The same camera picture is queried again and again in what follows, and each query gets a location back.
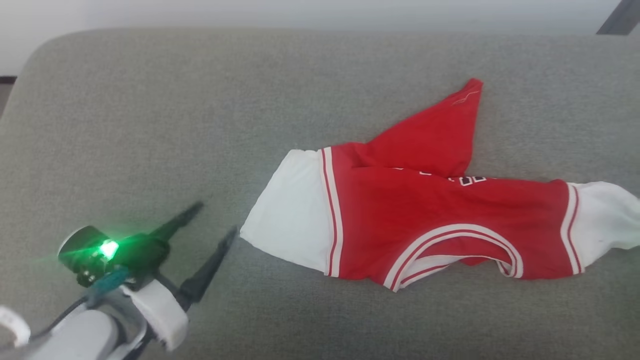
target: basketball jersey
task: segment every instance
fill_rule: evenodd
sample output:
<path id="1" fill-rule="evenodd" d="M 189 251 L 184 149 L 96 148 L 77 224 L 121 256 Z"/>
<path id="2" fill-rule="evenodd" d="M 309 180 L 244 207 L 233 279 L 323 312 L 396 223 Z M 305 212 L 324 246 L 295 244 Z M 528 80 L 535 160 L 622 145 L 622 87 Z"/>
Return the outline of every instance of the basketball jersey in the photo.
<path id="1" fill-rule="evenodd" d="M 619 186 L 465 175 L 481 91 L 471 79 L 369 143 L 289 152 L 241 236 L 393 291 L 457 261 L 492 260 L 520 279 L 565 277 L 640 243 L 640 202 Z"/>

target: white wall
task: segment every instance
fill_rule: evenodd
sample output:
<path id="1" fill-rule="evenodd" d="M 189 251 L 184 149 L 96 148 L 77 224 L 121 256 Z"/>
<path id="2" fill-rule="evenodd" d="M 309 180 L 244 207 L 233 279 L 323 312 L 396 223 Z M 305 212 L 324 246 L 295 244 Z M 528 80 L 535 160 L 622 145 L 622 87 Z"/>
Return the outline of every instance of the white wall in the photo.
<path id="1" fill-rule="evenodd" d="M 0 0 L 0 76 L 46 40 L 113 26 L 595 34 L 620 0 Z"/>

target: couch cushion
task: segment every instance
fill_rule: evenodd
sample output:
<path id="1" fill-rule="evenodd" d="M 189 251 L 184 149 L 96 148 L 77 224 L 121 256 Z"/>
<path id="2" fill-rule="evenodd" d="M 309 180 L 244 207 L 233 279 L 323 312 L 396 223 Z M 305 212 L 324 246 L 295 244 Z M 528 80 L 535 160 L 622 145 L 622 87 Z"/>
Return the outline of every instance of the couch cushion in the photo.
<path id="1" fill-rule="evenodd" d="M 242 224 L 289 149 L 366 141 L 476 77 L 470 174 L 640 194 L 640 42 L 613 37 L 101 30 L 29 60 L 0 120 L 0 302 L 35 329 L 81 288 L 56 261 L 86 224 L 148 231 L 194 200 L 163 272 Z M 238 241 L 174 359 L 632 358 L 640 250 L 584 275 L 453 266 L 397 294 Z M 169 358 L 152 346 L 145 359 Z"/>

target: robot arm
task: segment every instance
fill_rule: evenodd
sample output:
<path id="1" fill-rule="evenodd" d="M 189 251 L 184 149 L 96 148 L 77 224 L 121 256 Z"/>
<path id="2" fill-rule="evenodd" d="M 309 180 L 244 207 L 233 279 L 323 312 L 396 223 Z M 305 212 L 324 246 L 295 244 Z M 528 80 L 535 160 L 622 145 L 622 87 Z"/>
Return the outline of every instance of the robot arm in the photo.
<path id="1" fill-rule="evenodd" d="M 167 351 L 180 346 L 188 330 L 186 311 L 202 299 L 237 236 L 233 228 L 194 276 L 179 288 L 173 285 L 157 268 L 168 254 L 168 240 L 201 208 L 202 203 L 194 204 L 149 235 L 112 240 L 94 227 L 85 227 L 69 236 L 58 257 L 77 275 L 78 283 L 88 287 L 87 296 L 32 336 L 27 346 L 18 347 L 25 345 L 25 336 L 29 338 L 23 329 L 15 343 L 17 350 L 26 349 L 23 358 L 133 360 L 152 340 Z M 109 306 L 126 325 L 137 328 L 135 337 L 127 342 L 125 324 L 98 306 Z M 6 350 L 0 350 L 0 359 L 5 354 Z"/>

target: jersey trim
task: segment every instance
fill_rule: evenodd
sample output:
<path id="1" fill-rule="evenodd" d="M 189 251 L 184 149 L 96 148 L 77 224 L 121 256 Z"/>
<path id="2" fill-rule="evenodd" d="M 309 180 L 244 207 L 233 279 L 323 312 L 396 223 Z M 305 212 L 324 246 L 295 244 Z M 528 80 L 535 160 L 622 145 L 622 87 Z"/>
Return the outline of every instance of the jersey trim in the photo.
<path id="1" fill-rule="evenodd" d="M 522 256 L 520 256 L 520 253 L 516 250 L 513 244 L 507 241 L 507 239 L 503 238 L 495 231 L 480 225 L 453 224 L 433 229 L 409 244 L 393 266 L 391 266 L 391 269 L 385 278 L 384 286 L 388 287 L 392 291 L 397 291 L 400 288 L 401 281 L 406 277 L 404 273 L 406 272 L 408 265 L 413 263 L 425 249 L 441 241 L 460 236 L 469 236 L 485 240 L 502 247 L 511 258 L 512 267 L 508 276 L 516 278 L 522 277 L 524 272 Z"/>
<path id="2" fill-rule="evenodd" d="M 562 221 L 562 226 L 560 227 L 560 237 L 562 238 L 562 243 L 564 245 L 564 249 L 566 250 L 567 256 L 569 257 L 569 262 L 571 263 L 571 270 L 573 274 L 579 274 L 584 272 L 584 269 L 580 263 L 580 259 L 578 258 L 578 253 L 575 250 L 575 245 L 573 244 L 573 239 L 571 236 L 571 230 L 573 227 L 573 223 L 575 222 L 575 216 L 578 212 L 578 191 L 574 186 L 567 184 L 567 190 L 569 199 L 567 201 L 566 213 L 564 214 L 564 219 Z"/>
<path id="3" fill-rule="evenodd" d="M 333 244 L 328 254 L 327 273 L 325 275 L 340 276 L 340 258 L 342 255 L 342 215 L 340 213 L 340 202 L 338 191 L 335 187 L 335 177 L 333 175 L 333 156 L 331 147 L 322 149 L 323 158 L 323 182 L 326 187 L 329 207 L 333 219 Z"/>
<path id="4" fill-rule="evenodd" d="M 450 264 L 447 265 L 438 265 L 438 266 L 432 266 L 430 268 L 426 268 L 424 270 L 415 272 L 407 277 L 405 277 L 401 282 L 400 282 L 400 288 L 405 288 L 407 287 L 409 284 L 416 282 L 420 279 L 422 279 L 423 277 L 427 277 L 433 273 L 442 271 L 446 268 L 449 267 Z"/>
<path id="5" fill-rule="evenodd" d="M 434 262 L 428 262 L 425 261 L 429 258 L 445 258 L 445 259 L 450 259 L 451 262 L 448 264 L 434 264 Z M 485 258 L 485 259 L 491 259 L 494 260 L 497 264 L 498 264 L 498 269 L 500 270 L 500 272 L 504 275 L 504 276 L 509 276 L 509 272 L 511 271 L 511 265 L 503 260 L 500 259 L 496 259 L 496 258 L 492 258 L 491 256 L 484 256 L 484 255 L 431 255 L 431 256 L 426 256 L 424 258 L 419 258 L 418 260 L 416 260 L 413 265 L 412 265 L 412 270 L 416 270 L 413 271 L 412 274 L 407 275 L 404 277 L 404 279 L 402 281 L 400 281 L 400 288 L 403 289 L 405 287 L 407 287 L 409 284 L 418 281 L 420 279 L 422 279 L 423 277 L 427 277 L 433 273 L 439 272 L 441 270 L 444 270 L 445 268 L 447 268 L 449 265 L 457 262 L 460 259 L 464 259 L 464 258 Z M 422 266 L 418 266 L 416 268 L 416 263 L 418 261 L 423 261 L 424 264 Z"/>

